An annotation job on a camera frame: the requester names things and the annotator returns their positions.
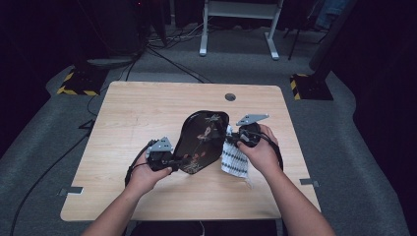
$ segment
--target black fabric piece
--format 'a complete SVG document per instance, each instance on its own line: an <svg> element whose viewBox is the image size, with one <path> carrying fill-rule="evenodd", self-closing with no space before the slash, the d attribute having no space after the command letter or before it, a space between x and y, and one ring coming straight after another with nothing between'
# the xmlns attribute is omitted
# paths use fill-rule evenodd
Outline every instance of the black fabric piece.
<svg viewBox="0 0 417 236"><path fill-rule="evenodd" d="M269 220L221 220L201 221L205 236L258 236L277 235L274 219ZM144 221L131 236L201 236L203 227L199 221Z"/></svg>

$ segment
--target yellow and black hazard tape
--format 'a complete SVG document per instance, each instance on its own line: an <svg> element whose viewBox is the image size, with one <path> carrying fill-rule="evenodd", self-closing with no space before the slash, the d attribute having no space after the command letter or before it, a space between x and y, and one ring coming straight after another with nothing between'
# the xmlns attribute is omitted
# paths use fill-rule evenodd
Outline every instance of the yellow and black hazard tape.
<svg viewBox="0 0 417 236"><path fill-rule="evenodd" d="M292 89L292 93L294 94L294 98L296 100L302 99L301 95L300 95L300 91L297 88L297 82L295 81L295 77L309 77L308 75L304 75L304 74L294 74L290 77L289 81L291 83L291 89Z"/></svg>
<svg viewBox="0 0 417 236"><path fill-rule="evenodd" d="M61 87L58 89L57 93L65 93L71 95L100 95L100 86L101 84L94 84L90 81L99 81L97 78L92 78L91 80L86 80L83 76L80 76L80 73L77 74L75 69L71 70L70 73L65 77L64 82Z"/></svg>

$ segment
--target black cable on floor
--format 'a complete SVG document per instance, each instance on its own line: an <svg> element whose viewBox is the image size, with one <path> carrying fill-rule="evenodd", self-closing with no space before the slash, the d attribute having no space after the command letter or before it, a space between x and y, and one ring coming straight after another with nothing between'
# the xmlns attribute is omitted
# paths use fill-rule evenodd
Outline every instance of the black cable on floor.
<svg viewBox="0 0 417 236"><path fill-rule="evenodd" d="M117 80L116 80L116 81L120 81L120 79L122 79L123 74L125 73L126 69L128 69L128 67L129 67L129 65L128 65L128 66L126 66L126 67L125 67L125 69L123 69L122 73L120 74L119 78L117 78ZM104 92L105 90L107 90L107 89L108 89L108 87L109 87L109 86L107 86L107 87L103 88L103 89L100 91L100 93L102 93L102 92ZM89 100L89 103L87 104L87 111L89 112L89 114L91 114L91 115L93 115L93 116L98 116L98 114L95 114L94 112L92 112L92 111L89 109L89 104L92 102L92 100L93 100L94 98L95 98L95 96L93 96L93 97Z"/></svg>
<svg viewBox="0 0 417 236"><path fill-rule="evenodd" d="M31 188L28 190L28 192L25 194L24 198L22 199L21 203L19 204L18 209L16 210L15 213L15 217L13 219L13 223L12 223L12 227L10 229L10 236L13 236L13 234L15 233L15 227L16 227L16 223L18 221L18 216L19 213L21 212L22 207L25 204L25 201L27 200L27 198L29 197L31 191L33 191L34 187L37 186L37 184L39 184L39 182L43 179L43 177L45 177L45 175L59 162L61 161L68 153L70 153L77 145L79 145L89 134L85 134L79 141L77 141L71 148L69 148L63 155L61 155L61 157L59 157L55 162L53 162L53 164L51 166L49 166L49 168L47 168L43 174L36 180L36 182L34 182L34 184L31 186Z"/></svg>
<svg viewBox="0 0 417 236"><path fill-rule="evenodd" d="M166 58L165 56L162 56L160 53L158 53L157 51L153 50L152 48L148 47L148 49L149 49L150 51L152 51L154 54L156 54L156 56L158 56L158 57L160 57L160 58L162 58L162 59L166 60L166 61L167 61L167 62L169 62L169 63L171 63L173 66L175 66L176 68L180 69L181 71L183 71L183 72L187 73L187 74L188 74L188 75L190 75L191 77L195 78L195 79L196 79L196 80L198 80L200 83L204 84L205 82L204 82L204 81L202 81L200 78L196 77L195 75L191 74L189 71L192 71L192 72L194 72L194 73L198 74L199 76L201 76L201 77L205 78L205 79L206 79L207 81L209 81L210 83L214 84L211 80L207 79L206 77L204 77L204 76L200 75L199 73L197 73L197 72L195 72L195 71L193 71L193 70L191 70L191 69L189 69L189 68L187 68L187 67L185 67L185 66L183 66L183 65L181 65L181 64L179 64L179 63L176 63L176 62L171 61L170 59Z"/></svg>

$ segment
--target finger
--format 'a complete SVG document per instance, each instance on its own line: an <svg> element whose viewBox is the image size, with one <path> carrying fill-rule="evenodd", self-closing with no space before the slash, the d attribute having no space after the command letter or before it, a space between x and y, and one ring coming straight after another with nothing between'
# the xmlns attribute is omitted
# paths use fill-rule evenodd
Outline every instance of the finger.
<svg viewBox="0 0 417 236"><path fill-rule="evenodd" d="M139 157L138 161L136 161L137 164L146 163L147 159L145 158L145 152L142 153L142 155Z"/></svg>
<svg viewBox="0 0 417 236"><path fill-rule="evenodd" d="M250 147L247 147L245 144L243 144L240 141L238 141L236 145L243 153L247 153L247 151L249 151L250 149Z"/></svg>
<svg viewBox="0 0 417 236"><path fill-rule="evenodd" d="M172 173L172 167L169 166L167 168L158 170L155 173L158 175L158 179L161 180Z"/></svg>

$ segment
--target metal stand leg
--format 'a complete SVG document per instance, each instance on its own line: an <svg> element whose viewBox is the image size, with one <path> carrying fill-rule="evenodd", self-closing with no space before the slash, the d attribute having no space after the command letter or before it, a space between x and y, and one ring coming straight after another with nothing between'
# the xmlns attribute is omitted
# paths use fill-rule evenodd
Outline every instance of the metal stand leg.
<svg viewBox="0 0 417 236"><path fill-rule="evenodd" d="M294 51L295 43L297 42L298 35L300 34L300 29L297 30L297 34L295 34L294 42L292 43L291 51L288 56L288 60L291 60L292 52Z"/></svg>
<svg viewBox="0 0 417 236"><path fill-rule="evenodd" d="M203 19L203 35L200 44L200 56L206 56L208 53L208 24L209 24L209 0L205 2L205 15Z"/></svg>
<svg viewBox="0 0 417 236"><path fill-rule="evenodd" d="M281 8L280 8L281 4L282 4L282 1L280 1L280 3L276 6L275 14L272 20L272 24L270 26L270 32L265 32L265 38L267 40L267 44L269 47L270 56L272 57L273 60L279 59L278 52L276 51L275 44L273 43L273 34L275 33L275 28L278 22L279 13L281 12Z"/></svg>

